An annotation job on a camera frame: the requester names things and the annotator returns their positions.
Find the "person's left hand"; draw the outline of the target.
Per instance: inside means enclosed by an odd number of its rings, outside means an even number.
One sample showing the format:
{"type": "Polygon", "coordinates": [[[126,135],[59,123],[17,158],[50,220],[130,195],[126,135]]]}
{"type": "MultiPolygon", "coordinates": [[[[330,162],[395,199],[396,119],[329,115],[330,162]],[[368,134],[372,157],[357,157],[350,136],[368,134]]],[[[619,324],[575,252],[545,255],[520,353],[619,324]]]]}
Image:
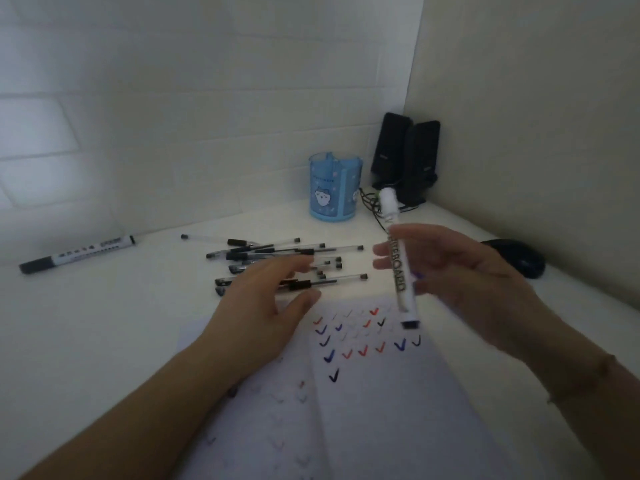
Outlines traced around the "person's left hand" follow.
{"type": "Polygon", "coordinates": [[[313,258],[286,255],[253,264],[220,300],[199,341],[231,384],[274,360],[295,331],[280,331],[276,292],[283,279],[306,273],[313,258]]]}

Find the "person's right hand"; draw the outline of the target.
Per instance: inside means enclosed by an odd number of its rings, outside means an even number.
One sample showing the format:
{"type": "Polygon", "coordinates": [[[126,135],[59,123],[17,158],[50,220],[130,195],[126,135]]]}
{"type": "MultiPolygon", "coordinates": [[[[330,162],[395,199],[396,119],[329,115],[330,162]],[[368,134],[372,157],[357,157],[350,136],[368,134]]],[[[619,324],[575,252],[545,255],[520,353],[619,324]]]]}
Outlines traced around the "person's right hand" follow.
{"type": "Polygon", "coordinates": [[[528,365],[567,357],[565,324],[491,247],[438,225],[388,229],[406,247],[416,295],[431,295],[486,343],[528,365]]]}

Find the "white marker with lettering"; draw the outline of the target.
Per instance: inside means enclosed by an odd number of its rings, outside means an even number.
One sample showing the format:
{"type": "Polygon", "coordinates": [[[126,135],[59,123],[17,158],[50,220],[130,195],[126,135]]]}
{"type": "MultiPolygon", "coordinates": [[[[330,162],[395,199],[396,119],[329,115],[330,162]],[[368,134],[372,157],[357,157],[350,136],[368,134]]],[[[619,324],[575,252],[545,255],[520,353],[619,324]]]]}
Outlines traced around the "white marker with lettering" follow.
{"type": "Polygon", "coordinates": [[[399,224],[400,208],[396,192],[386,187],[379,192],[381,215],[388,234],[390,263],[394,277],[399,320],[404,330],[418,330],[420,319],[417,314],[414,278],[410,270],[405,243],[391,236],[390,227],[399,224]]]}

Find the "person's left forearm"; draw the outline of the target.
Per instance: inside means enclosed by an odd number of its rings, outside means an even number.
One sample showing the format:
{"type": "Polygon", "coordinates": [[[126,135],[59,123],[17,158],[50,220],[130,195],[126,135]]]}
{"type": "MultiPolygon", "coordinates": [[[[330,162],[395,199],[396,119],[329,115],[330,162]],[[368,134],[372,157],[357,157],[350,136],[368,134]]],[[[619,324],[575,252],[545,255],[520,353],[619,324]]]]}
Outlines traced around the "person's left forearm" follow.
{"type": "Polygon", "coordinates": [[[164,480],[213,405],[256,366],[197,340],[19,480],[164,480]]]}

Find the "person's right forearm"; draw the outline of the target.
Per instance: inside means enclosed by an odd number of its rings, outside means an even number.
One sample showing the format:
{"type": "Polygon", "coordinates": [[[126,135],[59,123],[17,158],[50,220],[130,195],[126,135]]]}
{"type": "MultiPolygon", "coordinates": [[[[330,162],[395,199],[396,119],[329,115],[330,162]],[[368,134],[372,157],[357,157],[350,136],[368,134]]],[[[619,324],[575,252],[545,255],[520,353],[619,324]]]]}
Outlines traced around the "person's right forearm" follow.
{"type": "Polygon", "coordinates": [[[528,336],[522,360],[607,478],[640,480],[640,379],[564,322],[528,336]]]}

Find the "pile of clear black pens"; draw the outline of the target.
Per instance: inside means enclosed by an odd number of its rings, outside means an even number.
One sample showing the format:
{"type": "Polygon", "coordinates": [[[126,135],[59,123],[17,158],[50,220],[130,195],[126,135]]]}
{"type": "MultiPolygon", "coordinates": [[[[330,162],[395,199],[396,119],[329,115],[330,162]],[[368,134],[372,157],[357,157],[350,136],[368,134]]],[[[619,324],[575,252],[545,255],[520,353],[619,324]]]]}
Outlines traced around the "pile of clear black pens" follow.
{"type": "Polygon", "coordinates": [[[342,254],[345,252],[363,252],[364,246],[330,246],[324,242],[303,243],[301,238],[271,242],[261,244],[253,241],[239,239],[229,239],[227,248],[208,252],[206,259],[209,261],[224,260],[228,262],[230,277],[217,278],[214,280],[215,293],[224,297],[228,288],[236,281],[236,278],[243,274],[249,266],[263,260],[286,255],[307,255],[314,258],[309,266],[309,278],[286,278],[278,285],[279,292],[293,292],[297,290],[323,287],[325,285],[336,285],[348,281],[368,281],[367,273],[352,275],[329,276],[331,271],[342,271],[344,261],[342,254]]]}

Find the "black desktop speaker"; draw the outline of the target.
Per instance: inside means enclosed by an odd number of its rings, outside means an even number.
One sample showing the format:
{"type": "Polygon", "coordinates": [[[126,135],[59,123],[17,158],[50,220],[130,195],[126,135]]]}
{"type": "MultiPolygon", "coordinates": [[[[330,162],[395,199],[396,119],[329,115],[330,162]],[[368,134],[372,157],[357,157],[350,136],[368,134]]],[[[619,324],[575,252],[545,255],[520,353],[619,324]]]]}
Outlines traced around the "black desktop speaker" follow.
{"type": "Polygon", "coordinates": [[[376,190],[398,185],[404,172],[404,142],[413,126],[411,118],[387,112],[382,120],[380,134],[371,165],[372,186],[376,190]]]}
{"type": "Polygon", "coordinates": [[[398,200],[407,207],[418,207],[438,176],[436,163],[441,123],[428,121],[412,125],[404,138],[403,176],[398,200]]]}

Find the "black computer mouse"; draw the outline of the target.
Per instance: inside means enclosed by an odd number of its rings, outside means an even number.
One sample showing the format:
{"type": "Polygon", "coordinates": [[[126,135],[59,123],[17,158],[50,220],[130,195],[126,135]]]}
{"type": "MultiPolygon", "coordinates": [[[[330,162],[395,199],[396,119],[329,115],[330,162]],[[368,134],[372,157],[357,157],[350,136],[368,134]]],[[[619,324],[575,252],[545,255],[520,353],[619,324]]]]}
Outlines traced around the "black computer mouse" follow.
{"type": "Polygon", "coordinates": [[[496,250],[498,254],[526,279],[536,280],[546,270],[546,259],[530,245],[515,239],[491,239],[483,244],[496,250]]]}

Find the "blue cartoon pen holder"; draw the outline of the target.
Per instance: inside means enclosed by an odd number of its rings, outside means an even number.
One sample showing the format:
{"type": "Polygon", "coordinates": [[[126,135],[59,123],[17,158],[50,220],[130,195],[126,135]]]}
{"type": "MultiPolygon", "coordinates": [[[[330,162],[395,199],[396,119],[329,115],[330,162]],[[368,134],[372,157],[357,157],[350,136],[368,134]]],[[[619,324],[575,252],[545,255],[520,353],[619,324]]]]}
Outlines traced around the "blue cartoon pen holder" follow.
{"type": "Polygon", "coordinates": [[[363,160],[350,154],[321,152],[309,163],[309,213],[329,223],[352,219],[359,199],[363,160]]]}

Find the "white paper with faint marks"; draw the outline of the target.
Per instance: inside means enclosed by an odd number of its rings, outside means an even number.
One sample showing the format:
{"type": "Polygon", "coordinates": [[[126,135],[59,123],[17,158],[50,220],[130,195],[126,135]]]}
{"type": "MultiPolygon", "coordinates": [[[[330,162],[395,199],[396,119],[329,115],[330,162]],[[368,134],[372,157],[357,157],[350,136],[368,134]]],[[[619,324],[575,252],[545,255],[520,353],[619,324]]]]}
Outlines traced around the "white paper with faint marks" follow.
{"type": "Polygon", "coordinates": [[[331,480],[303,321],[276,360],[214,407],[174,480],[331,480]]]}

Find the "white paper with check marks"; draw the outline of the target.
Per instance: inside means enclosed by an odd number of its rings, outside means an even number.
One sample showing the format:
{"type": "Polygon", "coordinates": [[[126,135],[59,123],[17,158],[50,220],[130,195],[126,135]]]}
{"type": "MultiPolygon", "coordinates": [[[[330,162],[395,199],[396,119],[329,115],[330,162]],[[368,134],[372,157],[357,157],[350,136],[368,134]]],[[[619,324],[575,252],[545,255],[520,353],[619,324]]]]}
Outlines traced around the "white paper with check marks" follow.
{"type": "Polygon", "coordinates": [[[486,346],[437,299],[414,329],[392,295],[325,294],[310,357],[335,480],[562,480],[524,420],[526,370],[486,346]]]}

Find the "white marker with black cap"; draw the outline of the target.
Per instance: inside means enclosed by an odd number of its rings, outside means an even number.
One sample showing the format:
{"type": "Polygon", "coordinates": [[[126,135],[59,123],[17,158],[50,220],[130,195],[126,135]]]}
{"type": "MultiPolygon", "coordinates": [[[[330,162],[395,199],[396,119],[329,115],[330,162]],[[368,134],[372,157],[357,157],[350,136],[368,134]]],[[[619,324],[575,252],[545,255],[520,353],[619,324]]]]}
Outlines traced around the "white marker with black cap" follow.
{"type": "Polygon", "coordinates": [[[65,251],[48,257],[28,261],[20,264],[19,270],[25,275],[41,273],[59,266],[68,265],[87,258],[105,255],[107,253],[123,250],[135,245],[136,240],[134,236],[125,235],[116,239],[102,241],[96,244],[89,244],[75,250],[65,251]]]}

